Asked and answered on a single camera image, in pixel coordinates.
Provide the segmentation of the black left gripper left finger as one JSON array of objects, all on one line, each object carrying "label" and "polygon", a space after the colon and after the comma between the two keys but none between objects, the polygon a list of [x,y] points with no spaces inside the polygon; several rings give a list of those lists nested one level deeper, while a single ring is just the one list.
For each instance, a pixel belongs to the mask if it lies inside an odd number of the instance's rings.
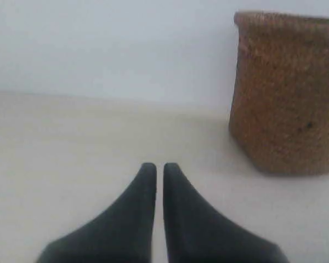
[{"label": "black left gripper left finger", "polygon": [[157,171],[143,163],[125,191],[100,215],[51,243],[38,262],[151,262]]}]

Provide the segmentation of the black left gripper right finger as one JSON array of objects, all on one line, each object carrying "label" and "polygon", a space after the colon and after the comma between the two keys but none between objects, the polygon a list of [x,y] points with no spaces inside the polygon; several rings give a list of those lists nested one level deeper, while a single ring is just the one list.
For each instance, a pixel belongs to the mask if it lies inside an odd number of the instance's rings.
[{"label": "black left gripper right finger", "polygon": [[169,262],[288,262],[277,244],[210,205],[176,163],[163,169],[163,216]]}]

